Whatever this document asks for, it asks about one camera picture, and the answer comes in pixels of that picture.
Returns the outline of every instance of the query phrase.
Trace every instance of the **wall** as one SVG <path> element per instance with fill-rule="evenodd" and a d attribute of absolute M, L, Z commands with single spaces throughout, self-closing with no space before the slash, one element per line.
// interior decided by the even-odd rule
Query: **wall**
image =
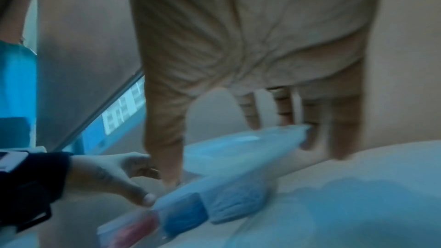
<path fill-rule="evenodd" d="M 368 59 L 366 127 L 361 148 L 441 137 L 441 0 L 383 0 L 371 35 Z M 264 126 L 275 124 L 274 107 L 265 93 L 259 103 Z M 207 95 L 191 109 L 187 142 L 245 130 L 239 109 L 225 92 Z M 142 124 L 107 153 L 142 151 Z M 279 162 L 280 173 L 323 160 L 322 150 L 297 153 Z M 157 185 L 146 181 L 155 191 Z M 59 203 L 44 224 L 42 247 L 94 247 L 95 228 L 130 205 L 101 196 Z"/>

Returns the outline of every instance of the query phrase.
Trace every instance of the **latex glove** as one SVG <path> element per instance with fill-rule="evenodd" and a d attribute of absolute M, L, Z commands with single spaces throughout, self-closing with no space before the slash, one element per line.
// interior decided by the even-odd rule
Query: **latex glove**
<path fill-rule="evenodd" d="M 71 157 L 65 190 L 118 194 L 134 204 L 151 207 L 156 196 L 136 184 L 130 178 L 144 176 L 158 179 L 158 172 L 151 169 L 148 155 L 136 152 L 127 154 Z"/>
<path fill-rule="evenodd" d="M 254 91 L 269 89 L 281 124 L 291 91 L 312 125 L 329 124 L 333 158 L 353 153 L 361 128 L 363 60 L 377 0 L 131 0 L 145 70 L 145 148 L 166 183 L 181 175 L 185 115 L 215 87 L 260 127 Z"/>

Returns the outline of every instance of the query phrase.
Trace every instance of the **red object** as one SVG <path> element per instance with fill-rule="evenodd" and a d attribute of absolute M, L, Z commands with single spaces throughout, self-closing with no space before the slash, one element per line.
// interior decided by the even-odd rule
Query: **red object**
<path fill-rule="evenodd" d="M 152 213 L 139 222 L 120 230 L 108 248 L 130 248 L 159 227 L 159 217 Z"/>

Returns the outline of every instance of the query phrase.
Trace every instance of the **gloved hand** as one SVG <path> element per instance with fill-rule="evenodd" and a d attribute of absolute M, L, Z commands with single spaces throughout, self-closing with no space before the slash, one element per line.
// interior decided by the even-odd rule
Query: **gloved hand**
<path fill-rule="evenodd" d="M 148 155 L 136 152 L 127 154 L 71 157 L 65 190 L 118 194 L 134 204 L 151 207 L 155 195 L 130 178 L 144 176 L 158 179 Z"/>
<path fill-rule="evenodd" d="M 369 27 L 378 0 L 130 0 L 144 67 L 145 148 L 168 184 L 181 176 L 185 115 L 215 87 L 259 128 L 254 92 L 268 89 L 281 124 L 302 98 L 310 149 L 329 125 L 333 158 L 353 153 L 361 128 Z"/>

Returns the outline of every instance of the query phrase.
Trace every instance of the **black cuff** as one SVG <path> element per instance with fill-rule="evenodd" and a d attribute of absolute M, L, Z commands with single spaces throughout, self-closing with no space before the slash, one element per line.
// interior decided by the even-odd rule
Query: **black cuff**
<path fill-rule="evenodd" d="M 50 202 L 61 198 L 70 167 L 69 152 L 30 153 L 11 173 L 15 186 L 38 181 L 50 193 Z"/>

